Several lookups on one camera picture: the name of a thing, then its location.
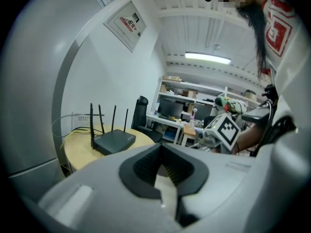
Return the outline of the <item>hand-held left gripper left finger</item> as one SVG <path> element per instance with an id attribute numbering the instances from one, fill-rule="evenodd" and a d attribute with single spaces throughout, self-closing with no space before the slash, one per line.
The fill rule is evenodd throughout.
<path id="1" fill-rule="evenodd" d="M 38 205 L 62 226 L 82 233 L 177 233 L 181 226 L 161 200 L 130 192 L 119 177 L 138 147 L 91 162 L 51 188 Z"/>

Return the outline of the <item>person in white red shirt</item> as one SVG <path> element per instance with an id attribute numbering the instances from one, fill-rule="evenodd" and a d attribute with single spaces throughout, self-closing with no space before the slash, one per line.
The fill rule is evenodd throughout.
<path id="1" fill-rule="evenodd" d="M 263 144 L 295 128 L 311 128 L 311 37 L 286 0 L 262 4 L 267 60 L 276 72 L 276 112 Z"/>

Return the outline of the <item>white storage shelf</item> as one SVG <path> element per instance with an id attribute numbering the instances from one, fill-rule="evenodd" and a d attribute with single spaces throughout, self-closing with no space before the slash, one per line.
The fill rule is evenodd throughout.
<path id="1" fill-rule="evenodd" d="M 190 91 L 196 91 L 198 94 L 204 94 L 206 99 L 210 100 L 215 100 L 216 97 L 219 96 L 225 96 L 237 100 L 243 100 L 246 104 L 246 107 L 248 109 L 250 108 L 256 108 L 258 107 L 262 102 L 258 102 L 255 100 L 251 100 L 249 98 L 243 97 L 242 95 L 238 95 L 237 93 L 230 92 L 228 91 L 228 88 L 225 87 L 225 89 L 221 90 L 218 88 L 210 87 L 210 86 L 205 86 L 205 85 L 200 85 L 200 84 L 195 84 L 195 83 L 188 83 L 188 82 L 179 82 L 179 81 L 174 81 L 174 80 L 165 80 L 162 78 L 159 78 L 158 81 L 158 86 L 155 92 L 155 97 L 153 100 L 153 104 L 151 107 L 151 113 L 153 114 L 156 110 L 157 107 L 157 101 L 159 100 L 160 96 L 165 96 L 165 97 L 170 97 L 176 100 L 181 100 L 181 101 L 189 101 L 192 103 L 201 103 L 201 104 L 208 104 L 208 105 L 213 105 L 212 102 L 206 101 L 206 100 L 201 100 L 198 98 L 192 98 L 192 97 L 186 97 L 186 96 L 181 96 L 181 95 L 175 95 L 171 94 L 169 92 L 160 92 L 161 86 L 165 85 L 168 89 L 172 90 L 190 90 Z"/>

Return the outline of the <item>small wooden table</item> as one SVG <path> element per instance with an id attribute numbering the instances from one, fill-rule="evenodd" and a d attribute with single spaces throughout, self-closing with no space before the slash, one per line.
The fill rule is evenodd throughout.
<path id="1" fill-rule="evenodd" d="M 190 127 L 190 126 L 188 126 L 188 125 L 185 125 L 183 127 L 183 138 L 182 138 L 181 146 L 185 147 L 186 143 L 187 143 L 187 140 L 188 139 L 194 140 L 195 137 L 196 137 L 195 129 Z"/>

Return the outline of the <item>silver refrigerator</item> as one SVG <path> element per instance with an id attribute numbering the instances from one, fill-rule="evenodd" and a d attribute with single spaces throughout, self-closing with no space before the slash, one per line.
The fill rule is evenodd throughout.
<path id="1" fill-rule="evenodd" d="M 19 196 L 38 202 L 64 178 L 60 117 L 74 61 L 124 0 L 29 0 L 0 53 L 0 156 Z"/>

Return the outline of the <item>white office desk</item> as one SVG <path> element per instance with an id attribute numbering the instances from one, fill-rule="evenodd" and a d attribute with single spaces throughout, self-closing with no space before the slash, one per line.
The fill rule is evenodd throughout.
<path id="1" fill-rule="evenodd" d="M 185 141 L 183 140 L 183 138 L 184 138 L 184 130 L 183 130 L 183 128 L 184 128 L 184 126 L 188 126 L 189 125 L 188 123 L 178 122 L 178 121 L 173 122 L 173 121 L 170 121 L 170 120 L 167 120 L 167 119 L 159 118 L 159 116 L 155 116 L 155 115 L 151 115 L 151 114 L 147 114 L 146 117 L 147 117 L 147 122 L 148 123 L 149 122 L 157 122 L 159 124 L 163 124 L 163 125 L 166 125 L 166 126 L 170 126 L 170 127 L 176 128 L 176 133 L 175 133 L 174 138 L 167 137 L 165 135 L 162 136 L 162 138 L 167 140 L 167 141 L 173 142 L 174 144 L 178 144 L 178 145 L 181 145 L 181 146 L 185 146 L 188 139 L 192 139 L 192 140 L 195 139 L 196 134 L 194 133 L 194 136 L 187 135 L 187 137 L 185 138 Z"/>

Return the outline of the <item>white electrical panel box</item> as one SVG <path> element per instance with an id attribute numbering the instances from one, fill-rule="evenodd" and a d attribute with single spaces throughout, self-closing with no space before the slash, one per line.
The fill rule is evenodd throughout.
<path id="1" fill-rule="evenodd" d="M 118 9 L 105 22 L 107 27 L 131 52 L 146 29 L 146 24 L 132 1 Z"/>

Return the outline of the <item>long ceiling light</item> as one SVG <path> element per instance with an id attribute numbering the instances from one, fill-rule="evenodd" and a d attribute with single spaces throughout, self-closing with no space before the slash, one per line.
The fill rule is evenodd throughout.
<path id="1" fill-rule="evenodd" d="M 231 63 L 230 58 L 225 58 L 221 56 L 216 56 L 212 54 L 203 54 L 203 53 L 196 53 L 196 52 L 186 52 L 185 57 L 187 59 L 196 59 L 196 60 L 202 60 L 202 61 L 210 61 L 210 62 L 216 62 L 220 64 L 229 65 Z"/>

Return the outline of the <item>black office chair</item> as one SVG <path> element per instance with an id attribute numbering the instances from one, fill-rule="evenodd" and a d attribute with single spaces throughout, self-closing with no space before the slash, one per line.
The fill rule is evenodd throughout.
<path id="1" fill-rule="evenodd" d="M 134 115 L 132 120 L 131 128 L 133 130 L 139 131 L 150 139 L 152 139 L 155 143 L 159 143 L 162 139 L 162 133 L 154 131 L 150 128 L 147 128 L 147 106 L 148 106 L 148 99 L 144 96 L 140 96 L 137 99 Z"/>

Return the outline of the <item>colourful plush toy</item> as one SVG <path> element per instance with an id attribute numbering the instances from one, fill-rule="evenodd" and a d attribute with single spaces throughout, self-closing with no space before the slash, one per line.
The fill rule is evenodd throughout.
<path id="1" fill-rule="evenodd" d="M 242 100 L 229 97 L 217 97 L 214 102 L 216 105 L 221 106 L 226 113 L 244 114 L 247 111 L 247 106 Z"/>

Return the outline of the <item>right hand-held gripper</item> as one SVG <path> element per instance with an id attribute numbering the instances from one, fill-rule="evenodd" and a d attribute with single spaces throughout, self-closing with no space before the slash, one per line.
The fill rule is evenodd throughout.
<path id="1" fill-rule="evenodd" d="M 218 149 L 221 153 L 231 153 L 241 129 L 227 113 L 216 116 L 199 133 L 200 142 L 211 150 Z"/>

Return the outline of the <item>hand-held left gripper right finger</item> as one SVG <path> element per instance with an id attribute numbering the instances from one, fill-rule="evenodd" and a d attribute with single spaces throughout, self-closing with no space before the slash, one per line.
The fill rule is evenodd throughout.
<path id="1" fill-rule="evenodd" d="M 172 180 L 164 199 L 173 215 L 163 227 L 246 227 L 254 199 L 253 157 L 207 153 L 162 145 L 162 164 Z"/>

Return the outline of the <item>black computer monitor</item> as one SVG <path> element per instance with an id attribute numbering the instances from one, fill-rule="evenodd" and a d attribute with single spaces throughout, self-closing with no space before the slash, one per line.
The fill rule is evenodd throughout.
<path id="1" fill-rule="evenodd" d="M 184 105 L 182 103 L 161 100 L 158 112 L 167 117 L 180 118 L 183 112 L 183 107 Z"/>
<path id="2" fill-rule="evenodd" d="M 202 121 L 206 117 L 210 116 L 212 105 L 210 104 L 204 104 L 204 103 L 195 103 L 193 105 L 194 109 L 197 109 L 197 112 L 195 113 L 195 120 Z"/>

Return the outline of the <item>black router with antennas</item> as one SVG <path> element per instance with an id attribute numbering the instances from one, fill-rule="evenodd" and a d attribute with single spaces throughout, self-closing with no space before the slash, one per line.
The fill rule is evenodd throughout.
<path id="1" fill-rule="evenodd" d="M 102 128 L 103 133 L 101 135 L 95 136 L 94 127 L 93 127 L 93 105 L 92 103 L 90 103 L 90 135 L 91 135 L 90 144 L 91 144 L 91 147 L 105 156 L 127 150 L 136 141 L 135 135 L 127 133 L 125 131 L 128 110 L 126 111 L 123 130 L 114 129 L 115 113 L 116 113 L 116 108 L 117 108 L 116 106 L 114 106 L 111 131 L 106 133 L 104 131 L 104 124 L 102 121 L 101 106 L 98 105 L 98 107 L 99 107 L 100 123 L 101 123 L 101 128 Z"/>

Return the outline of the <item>person's right forearm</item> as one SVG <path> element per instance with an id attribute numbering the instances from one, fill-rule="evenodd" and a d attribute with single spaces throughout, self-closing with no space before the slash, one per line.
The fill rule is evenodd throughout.
<path id="1" fill-rule="evenodd" d="M 240 151 L 246 150 L 257 145 L 262 139 L 265 132 L 265 127 L 260 125 L 254 125 L 252 128 L 249 128 L 240 133 L 231 154 L 236 155 Z"/>

